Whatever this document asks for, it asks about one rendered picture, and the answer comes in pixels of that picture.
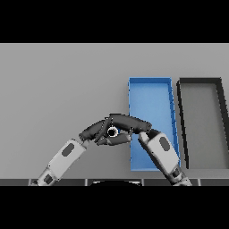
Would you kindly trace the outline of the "left robot hand dark grey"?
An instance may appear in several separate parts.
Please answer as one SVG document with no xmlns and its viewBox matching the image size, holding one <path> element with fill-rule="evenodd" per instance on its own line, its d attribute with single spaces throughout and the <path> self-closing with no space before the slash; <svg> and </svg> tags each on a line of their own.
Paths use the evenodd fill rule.
<svg viewBox="0 0 229 229">
<path fill-rule="evenodd" d="M 112 126 L 112 119 L 106 118 L 96 122 L 86 128 L 82 133 L 79 134 L 82 142 L 93 140 L 98 146 L 108 145 L 115 146 L 119 144 L 128 143 L 131 141 L 130 134 L 118 134 L 115 137 L 110 137 L 107 133 L 108 129 Z"/>
</svg>

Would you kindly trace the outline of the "blue pipe with pale ring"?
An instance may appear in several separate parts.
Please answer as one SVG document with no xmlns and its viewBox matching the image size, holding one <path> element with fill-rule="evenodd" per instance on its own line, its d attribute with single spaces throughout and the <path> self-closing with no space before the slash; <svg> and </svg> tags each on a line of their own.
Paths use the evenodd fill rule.
<svg viewBox="0 0 229 229">
<path fill-rule="evenodd" d="M 107 135 L 111 138 L 117 137 L 120 134 L 120 130 L 115 126 L 111 126 L 107 130 Z"/>
</svg>

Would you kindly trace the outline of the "right robot hand dark grey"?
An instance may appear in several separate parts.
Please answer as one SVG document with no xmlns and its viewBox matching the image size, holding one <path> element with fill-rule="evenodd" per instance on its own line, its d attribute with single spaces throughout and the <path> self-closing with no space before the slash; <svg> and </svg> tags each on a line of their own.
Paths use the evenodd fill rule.
<svg viewBox="0 0 229 229">
<path fill-rule="evenodd" d="M 152 127 L 149 122 L 125 114 L 110 114 L 110 118 L 113 126 L 124 131 L 133 129 L 135 134 L 139 134 L 142 131 L 149 132 Z"/>
</svg>

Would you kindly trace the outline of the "blue bin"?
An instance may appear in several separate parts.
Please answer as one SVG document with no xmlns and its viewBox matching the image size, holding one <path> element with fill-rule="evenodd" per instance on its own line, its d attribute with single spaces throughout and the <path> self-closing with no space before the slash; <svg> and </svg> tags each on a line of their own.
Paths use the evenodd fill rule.
<svg viewBox="0 0 229 229">
<path fill-rule="evenodd" d="M 129 115 L 152 124 L 172 143 L 181 165 L 177 127 L 175 120 L 174 93 L 170 77 L 130 77 Z M 131 171 L 159 171 L 147 152 L 138 142 L 138 134 L 132 135 Z"/>
</svg>

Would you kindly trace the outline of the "dark grey bin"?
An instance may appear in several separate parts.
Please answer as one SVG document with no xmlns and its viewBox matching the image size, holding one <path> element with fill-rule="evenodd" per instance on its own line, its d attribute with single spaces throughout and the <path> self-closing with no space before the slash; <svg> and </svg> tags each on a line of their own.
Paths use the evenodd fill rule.
<svg viewBox="0 0 229 229">
<path fill-rule="evenodd" d="M 229 116 L 221 78 L 177 83 L 187 169 L 229 169 Z"/>
</svg>

